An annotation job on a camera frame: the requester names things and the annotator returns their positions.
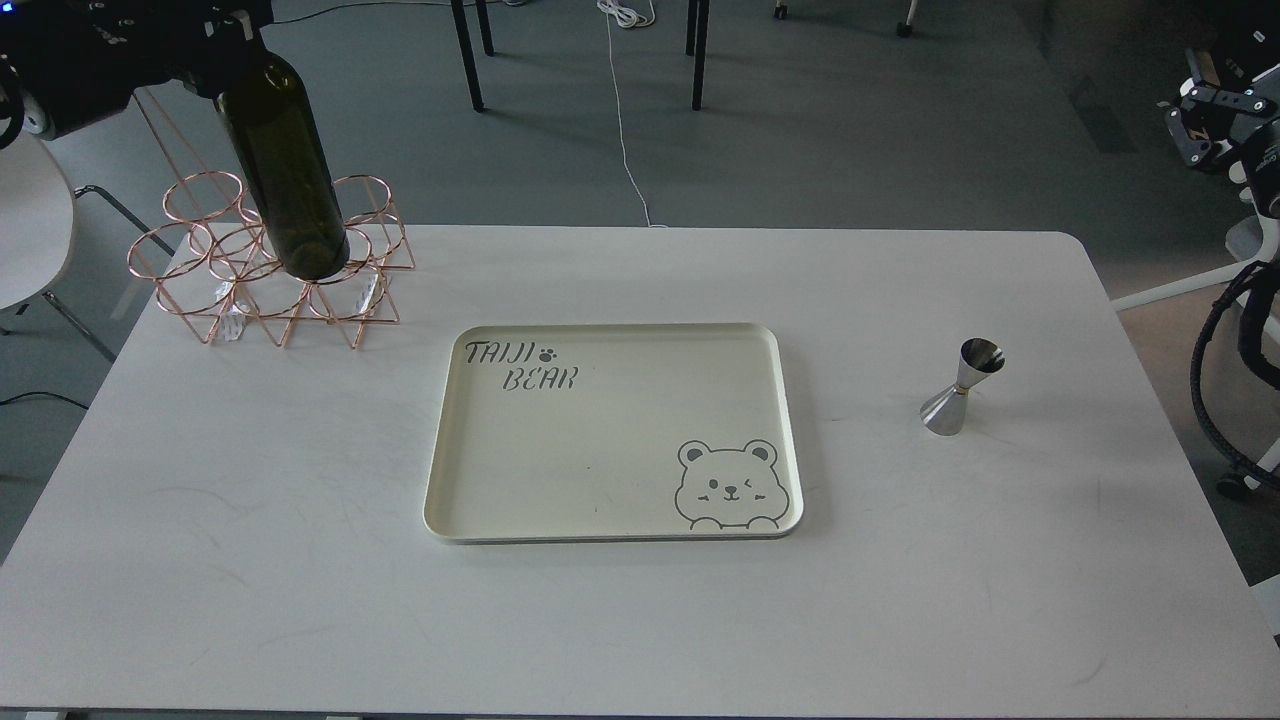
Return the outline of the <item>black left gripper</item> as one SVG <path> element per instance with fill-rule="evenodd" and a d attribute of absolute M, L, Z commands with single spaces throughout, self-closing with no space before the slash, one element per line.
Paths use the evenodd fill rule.
<path fill-rule="evenodd" d="M 5 1 L 3 140 L 54 140 L 178 81 L 216 97 L 262 54 L 270 1 Z"/>

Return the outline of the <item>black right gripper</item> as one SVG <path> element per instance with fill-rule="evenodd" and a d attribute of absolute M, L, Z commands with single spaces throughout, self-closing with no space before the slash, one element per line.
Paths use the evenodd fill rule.
<path fill-rule="evenodd" d="M 1207 50 L 1187 50 L 1190 76 L 1180 104 L 1165 110 L 1165 123 L 1183 161 L 1206 173 L 1226 170 L 1239 160 L 1256 209 L 1279 219 L 1277 136 L 1254 135 L 1239 149 L 1230 138 L 1238 117 L 1272 120 L 1277 115 L 1277 59 L 1244 61 Z"/>

